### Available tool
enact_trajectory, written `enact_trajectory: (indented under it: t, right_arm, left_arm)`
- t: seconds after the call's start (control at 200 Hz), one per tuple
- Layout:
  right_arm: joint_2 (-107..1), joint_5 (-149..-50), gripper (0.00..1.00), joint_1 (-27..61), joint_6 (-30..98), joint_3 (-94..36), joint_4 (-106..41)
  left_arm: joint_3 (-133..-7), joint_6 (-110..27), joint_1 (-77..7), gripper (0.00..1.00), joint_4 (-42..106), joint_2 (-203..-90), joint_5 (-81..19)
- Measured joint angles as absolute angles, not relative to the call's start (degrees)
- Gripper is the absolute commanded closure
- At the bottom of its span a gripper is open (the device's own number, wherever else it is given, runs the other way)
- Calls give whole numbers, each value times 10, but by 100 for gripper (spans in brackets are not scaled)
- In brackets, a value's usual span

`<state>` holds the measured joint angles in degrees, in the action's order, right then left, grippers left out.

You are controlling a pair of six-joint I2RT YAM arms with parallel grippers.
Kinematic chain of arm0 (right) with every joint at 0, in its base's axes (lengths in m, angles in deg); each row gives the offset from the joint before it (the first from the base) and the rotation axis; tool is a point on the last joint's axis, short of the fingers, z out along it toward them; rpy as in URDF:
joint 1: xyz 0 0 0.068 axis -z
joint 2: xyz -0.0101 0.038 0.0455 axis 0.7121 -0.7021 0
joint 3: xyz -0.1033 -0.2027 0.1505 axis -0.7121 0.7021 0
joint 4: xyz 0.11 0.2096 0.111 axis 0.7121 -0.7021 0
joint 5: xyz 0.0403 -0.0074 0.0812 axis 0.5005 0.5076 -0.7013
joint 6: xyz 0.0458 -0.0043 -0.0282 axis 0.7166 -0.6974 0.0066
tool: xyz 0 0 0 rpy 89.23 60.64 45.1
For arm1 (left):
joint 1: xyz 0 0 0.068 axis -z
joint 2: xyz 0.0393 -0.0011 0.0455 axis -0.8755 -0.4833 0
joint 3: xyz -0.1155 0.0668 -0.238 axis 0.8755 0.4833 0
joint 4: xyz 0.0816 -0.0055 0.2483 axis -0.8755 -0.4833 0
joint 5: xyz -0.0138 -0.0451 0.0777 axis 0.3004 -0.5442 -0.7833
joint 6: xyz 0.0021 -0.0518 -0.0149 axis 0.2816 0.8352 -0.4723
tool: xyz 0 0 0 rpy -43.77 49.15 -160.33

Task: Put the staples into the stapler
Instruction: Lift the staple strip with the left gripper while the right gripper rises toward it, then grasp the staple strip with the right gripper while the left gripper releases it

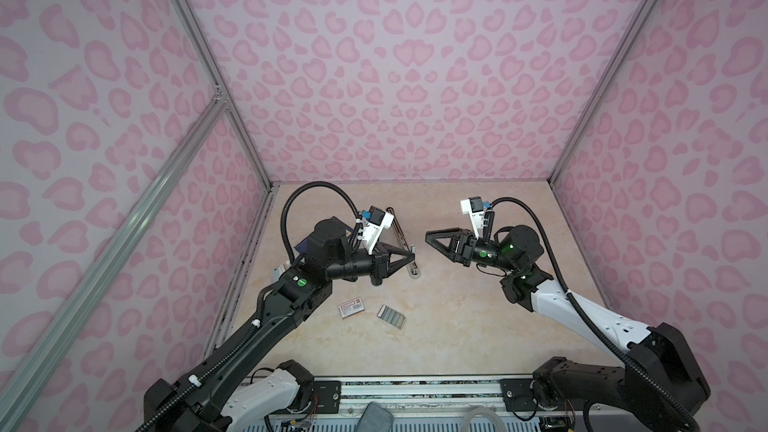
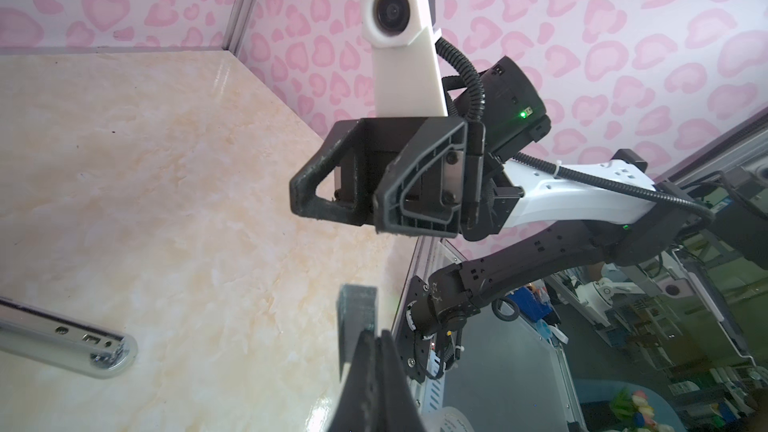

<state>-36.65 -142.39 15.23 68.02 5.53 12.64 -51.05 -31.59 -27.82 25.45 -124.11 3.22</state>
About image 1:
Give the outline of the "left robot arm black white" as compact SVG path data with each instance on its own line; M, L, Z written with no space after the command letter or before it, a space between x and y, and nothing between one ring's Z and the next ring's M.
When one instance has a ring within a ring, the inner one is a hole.
M146 391L140 430L241 431L274 412L309 413L314 377L294 360L249 386L243 382L330 297L334 281L368 277L378 286L415 259L382 242L354 248L351 238L337 220L318 222L305 252L259 292L255 312L229 339L174 383L160 379Z

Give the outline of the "staple tray with staples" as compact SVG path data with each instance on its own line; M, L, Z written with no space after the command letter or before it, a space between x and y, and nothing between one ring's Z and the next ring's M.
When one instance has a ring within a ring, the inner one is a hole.
M397 329L402 329L406 321L404 314L387 305L381 306L377 312L377 317Z

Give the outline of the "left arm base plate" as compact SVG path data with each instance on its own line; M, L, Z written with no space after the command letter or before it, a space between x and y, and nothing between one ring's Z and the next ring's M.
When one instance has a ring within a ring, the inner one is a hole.
M342 382L337 380L314 380L302 385L297 395L298 413L307 415L309 412L330 415L337 414L340 409Z

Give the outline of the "red white staple box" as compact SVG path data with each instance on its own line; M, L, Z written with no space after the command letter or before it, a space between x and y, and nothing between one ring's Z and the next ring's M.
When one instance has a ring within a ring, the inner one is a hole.
M365 310L365 305L361 298L355 298L339 305L339 312L342 319L352 317Z

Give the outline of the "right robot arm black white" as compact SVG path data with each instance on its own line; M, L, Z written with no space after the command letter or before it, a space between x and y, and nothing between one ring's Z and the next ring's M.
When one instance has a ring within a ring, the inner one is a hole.
M496 241L471 230L428 231L426 243L454 263L501 271L508 302L568 328L617 360L604 367L554 357L534 371L538 399L581 400L631 413L652 431L697 431L711 389L684 334L626 318L567 287L543 229L510 227Z

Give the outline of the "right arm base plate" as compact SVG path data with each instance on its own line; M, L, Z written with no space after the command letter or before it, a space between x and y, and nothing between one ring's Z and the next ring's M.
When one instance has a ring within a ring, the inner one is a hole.
M584 407L584 401L581 399L546 398L543 387L532 377L501 379L499 385L505 410L521 417L549 412L580 414Z

